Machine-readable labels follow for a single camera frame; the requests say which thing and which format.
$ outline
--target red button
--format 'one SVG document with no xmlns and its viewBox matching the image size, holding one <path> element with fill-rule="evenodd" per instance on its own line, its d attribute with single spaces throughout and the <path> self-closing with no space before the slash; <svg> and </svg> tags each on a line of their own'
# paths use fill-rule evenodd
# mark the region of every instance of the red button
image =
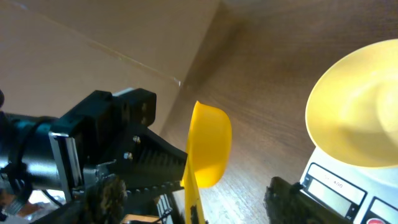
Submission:
<svg viewBox="0 0 398 224">
<path fill-rule="evenodd" d="M 366 224 L 386 224 L 383 220 L 378 218 L 370 218 Z"/>
</svg>

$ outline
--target black cylinder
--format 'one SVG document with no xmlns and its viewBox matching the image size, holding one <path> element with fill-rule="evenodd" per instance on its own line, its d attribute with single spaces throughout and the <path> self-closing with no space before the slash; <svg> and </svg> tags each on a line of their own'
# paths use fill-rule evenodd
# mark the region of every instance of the black cylinder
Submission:
<svg viewBox="0 0 398 224">
<path fill-rule="evenodd" d="M 0 136 L 0 167 L 3 168 L 8 164 L 10 149 L 5 142 L 15 138 L 21 141 L 20 135 L 27 126 L 33 127 L 39 118 L 31 116 L 22 116 L 16 114 L 6 115 L 11 122 L 14 131 L 10 136 Z M 54 189 L 61 190 L 60 178 L 58 176 L 57 165 L 51 149 L 49 130 L 52 122 L 56 118 L 48 119 L 40 124 L 34 134 L 27 136 L 25 139 L 24 153 L 22 162 L 27 165 L 27 172 L 34 189 Z"/>
</svg>

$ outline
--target yellow scoop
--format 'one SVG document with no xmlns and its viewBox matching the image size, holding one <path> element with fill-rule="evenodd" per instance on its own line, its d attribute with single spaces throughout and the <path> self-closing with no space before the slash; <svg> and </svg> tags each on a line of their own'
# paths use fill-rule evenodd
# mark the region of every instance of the yellow scoop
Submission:
<svg viewBox="0 0 398 224">
<path fill-rule="evenodd" d="M 193 109 L 187 141 L 187 164 L 181 185 L 185 187 L 185 223 L 197 216 L 205 224 L 199 187 L 211 187 L 223 176 L 231 151 L 231 122 L 224 111 L 199 102 Z"/>
<path fill-rule="evenodd" d="M 306 109 L 315 145 L 341 162 L 398 166 L 398 39 L 361 48 L 319 79 Z"/>
</svg>

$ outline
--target brown wooden surface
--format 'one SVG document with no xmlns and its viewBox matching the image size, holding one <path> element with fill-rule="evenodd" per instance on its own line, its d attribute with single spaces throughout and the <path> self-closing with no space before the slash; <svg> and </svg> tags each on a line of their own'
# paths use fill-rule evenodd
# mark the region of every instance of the brown wooden surface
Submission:
<svg viewBox="0 0 398 224">
<path fill-rule="evenodd" d="M 312 87 L 337 60 L 398 38 L 395 0 L 225 1 L 162 137 L 183 149 L 196 100 L 226 111 L 233 148 L 223 179 L 201 191 L 210 223 L 267 223 L 273 176 L 299 180 L 313 151 L 305 127 Z"/>
</svg>

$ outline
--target scale display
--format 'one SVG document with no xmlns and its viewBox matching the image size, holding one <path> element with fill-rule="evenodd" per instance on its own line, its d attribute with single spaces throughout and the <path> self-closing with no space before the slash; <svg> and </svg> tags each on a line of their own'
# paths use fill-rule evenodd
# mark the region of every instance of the scale display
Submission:
<svg viewBox="0 0 398 224">
<path fill-rule="evenodd" d="M 355 219 L 366 196 L 366 191 L 363 189 L 316 163 L 311 163 L 302 185 L 304 192 L 318 203 L 351 222 Z"/>
</svg>

